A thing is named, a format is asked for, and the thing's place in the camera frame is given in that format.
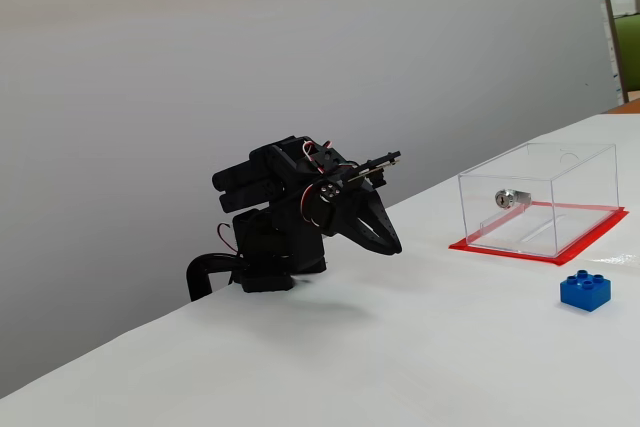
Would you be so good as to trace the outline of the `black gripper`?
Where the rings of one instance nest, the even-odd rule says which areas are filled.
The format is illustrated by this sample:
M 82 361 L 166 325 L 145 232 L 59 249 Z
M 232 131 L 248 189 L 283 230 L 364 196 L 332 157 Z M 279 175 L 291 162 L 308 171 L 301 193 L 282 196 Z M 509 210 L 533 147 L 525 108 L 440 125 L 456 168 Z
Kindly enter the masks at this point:
M 402 252 L 380 196 L 364 178 L 321 176 L 303 192 L 303 219 L 324 235 L 341 234 L 365 250 L 386 256 Z

